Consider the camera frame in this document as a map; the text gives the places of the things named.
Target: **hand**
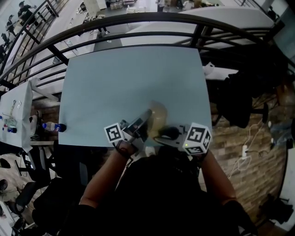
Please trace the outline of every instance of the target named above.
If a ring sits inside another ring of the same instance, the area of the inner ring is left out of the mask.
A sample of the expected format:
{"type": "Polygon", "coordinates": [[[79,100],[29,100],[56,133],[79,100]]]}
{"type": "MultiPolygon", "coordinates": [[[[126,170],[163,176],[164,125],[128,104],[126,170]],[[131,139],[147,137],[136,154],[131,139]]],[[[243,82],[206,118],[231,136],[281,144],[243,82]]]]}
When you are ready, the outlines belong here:
{"type": "Polygon", "coordinates": [[[132,144],[125,142],[124,140],[119,141],[117,144],[117,148],[124,151],[127,151],[127,153],[131,156],[136,152],[136,149],[133,147],[132,144]]]}

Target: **table surface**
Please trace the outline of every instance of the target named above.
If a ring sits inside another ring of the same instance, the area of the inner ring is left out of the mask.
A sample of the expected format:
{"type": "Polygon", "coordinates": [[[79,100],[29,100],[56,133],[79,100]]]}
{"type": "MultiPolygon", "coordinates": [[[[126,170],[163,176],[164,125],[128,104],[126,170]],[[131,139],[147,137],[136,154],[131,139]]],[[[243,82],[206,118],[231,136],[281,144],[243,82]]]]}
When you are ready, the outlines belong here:
{"type": "Polygon", "coordinates": [[[25,82],[16,88],[10,90],[1,96],[0,99],[0,115],[3,118],[8,118],[13,101],[16,101],[12,111],[12,117],[17,121],[17,132],[15,134],[3,131],[3,121],[0,120],[0,141],[23,148],[28,152],[32,147],[30,146],[30,114],[32,107],[33,92],[30,82],[25,82]]]}
{"type": "Polygon", "coordinates": [[[152,100],[165,105],[167,124],[196,122],[211,130],[197,49],[126,47],[71,58],[59,112],[67,130],[59,133],[59,143],[110,147],[104,127],[122,119],[131,122],[152,100]]]}

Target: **curved railing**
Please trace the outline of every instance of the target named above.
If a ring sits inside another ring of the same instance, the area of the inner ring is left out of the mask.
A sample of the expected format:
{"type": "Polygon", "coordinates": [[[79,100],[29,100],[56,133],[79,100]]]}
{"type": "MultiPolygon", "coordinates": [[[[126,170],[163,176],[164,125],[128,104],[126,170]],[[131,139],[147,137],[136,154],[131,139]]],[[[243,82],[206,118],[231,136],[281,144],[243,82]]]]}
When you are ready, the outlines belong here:
{"type": "Polygon", "coordinates": [[[26,51],[31,50],[36,44],[40,44],[42,41],[44,35],[50,28],[52,22],[54,21],[55,17],[58,17],[58,13],[61,11],[63,6],[67,3],[67,0],[45,0],[36,8],[36,10],[33,12],[33,14],[29,17],[29,19],[24,23],[22,26],[20,32],[17,34],[17,36],[14,38],[8,53],[6,54],[2,66],[0,68],[0,74],[3,73],[5,68],[7,67],[7,63],[10,63],[11,65],[14,63],[15,59],[17,57],[22,57],[26,51]],[[40,28],[35,29],[33,26],[35,22],[43,23],[40,28]],[[19,38],[22,37],[21,41],[18,44],[17,49],[15,52],[13,50],[15,49],[16,43],[18,42],[19,38]]]}
{"type": "Polygon", "coordinates": [[[267,12],[255,0],[234,0],[240,6],[259,8],[265,15],[267,12]]]}
{"type": "MultiPolygon", "coordinates": [[[[224,60],[231,60],[236,62],[241,62],[243,64],[245,60],[247,60],[246,56],[243,53],[235,52],[234,50],[226,50],[226,48],[218,49],[212,47],[214,43],[223,43],[228,44],[230,48],[240,48],[243,44],[239,43],[239,40],[247,40],[252,44],[259,45],[260,48],[267,49],[269,45],[262,40],[262,37],[268,32],[269,29],[266,28],[252,28],[252,29],[239,29],[229,24],[225,24],[216,20],[188,15],[188,14],[178,14],[178,13],[157,13],[157,12],[147,12],[147,13],[134,13],[134,14],[126,14],[126,15],[118,15],[114,17],[107,17],[95,21],[91,21],[88,23],[84,23],[82,25],[73,27],[64,32],[61,32],[46,41],[40,43],[36,47],[29,50],[25,55],[23,55],[19,60],[15,61],[9,68],[7,68],[2,75],[0,76],[0,83],[8,88],[13,88],[25,81],[29,78],[37,76],[38,74],[50,70],[56,66],[61,64],[68,64],[69,59],[66,58],[63,54],[80,48],[87,45],[103,42],[103,41],[111,41],[115,39],[129,38],[129,37],[145,37],[145,36],[156,36],[156,35],[170,35],[170,36],[182,36],[187,37],[184,41],[178,41],[173,44],[161,44],[162,46],[176,46],[176,47],[193,47],[197,48],[200,52],[200,56],[202,58],[206,52],[214,52],[221,55],[221,58],[224,60]],[[192,33],[184,33],[184,32],[136,32],[136,33],[127,33],[127,34],[119,34],[119,35],[110,35],[105,36],[103,38],[97,38],[94,40],[86,41],[79,43],[77,45],[73,45],[64,50],[59,51],[54,47],[55,44],[69,39],[73,36],[80,35],[82,33],[96,30],[102,27],[109,27],[119,24],[129,24],[136,22],[176,22],[176,23],[187,23],[195,25],[195,30],[192,33]],[[49,49],[52,54],[46,56],[45,58],[30,64],[26,68],[23,68],[18,73],[14,73],[14,76],[11,76],[12,71],[17,70],[17,68],[28,61],[29,59],[32,61],[32,58],[40,53],[41,51],[49,49]],[[61,62],[52,64],[45,68],[36,71],[33,74],[28,75],[29,70],[33,67],[39,65],[42,62],[45,62],[53,57],[58,57],[61,62]],[[26,76],[22,77],[19,81],[14,83],[14,80],[17,77],[21,77],[23,74],[26,76]]],[[[66,69],[62,69],[59,71],[55,71],[53,73],[47,74],[43,77],[40,77],[40,80],[49,78],[54,75],[58,75],[60,73],[65,72],[66,69]]],[[[43,84],[39,84],[38,86],[42,86],[47,83],[51,83],[60,79],[63,79],[64,76],[59,78],[55,78],[49,82],[45,82],[43,84]]]]}

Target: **plastic bottle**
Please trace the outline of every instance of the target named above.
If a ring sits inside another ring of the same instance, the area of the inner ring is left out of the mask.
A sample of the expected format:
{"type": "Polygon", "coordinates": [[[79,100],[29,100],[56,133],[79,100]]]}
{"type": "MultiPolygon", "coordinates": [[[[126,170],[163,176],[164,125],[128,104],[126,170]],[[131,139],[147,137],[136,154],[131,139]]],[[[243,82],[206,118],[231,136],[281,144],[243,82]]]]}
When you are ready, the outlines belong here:
{"type": "Polygon", "coordinates": [[[66,126],[64,124],[57,124],[53,122],[43,123],[42,127],[48,131],[64,132],[66,130],[66,126]]]}
{"type": "Polygon", "coordinates": [[[10,128],[10,127],[8,127],[7,128],[7,131],[10,132],[10,133],[16,133],[17,132],[17,128],[10,128]]]}

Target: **wrist strap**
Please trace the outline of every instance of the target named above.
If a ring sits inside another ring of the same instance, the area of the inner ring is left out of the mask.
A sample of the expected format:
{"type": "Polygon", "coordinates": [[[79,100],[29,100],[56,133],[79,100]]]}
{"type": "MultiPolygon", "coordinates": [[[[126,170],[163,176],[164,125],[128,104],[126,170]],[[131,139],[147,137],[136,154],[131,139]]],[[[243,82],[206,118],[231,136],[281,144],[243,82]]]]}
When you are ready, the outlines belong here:
{"type": "Polygon", "coordinates": [[[131,156],[129,155],[128,150],[127,150],[126,148],[124,148],[124,147],[123,147],[123,148],[119,148],[121,142],[122,142],[122,140],[120,140],[120,141],[117,143],[117,145],[115,145],[115,143],[113,142],[112,145],[115,147],[116,151],[117,151],[118,153],[120,153],[122,156],[124,156],[126,159],[131,159],[131,160],[133,160],[133,159],[131,158],[131,156]]]}
{"type": "Polygon", "coordinates": [[[201,155],[199,155],[198,157],[197,156],[193,156],[193,162],[197,164],[197,166],[200,168],[201,167],[201,164],[203,162],[203,160],[205,159],[205,157],[207,156],[208,152],[206,153],[203,153],[201,155]]]}

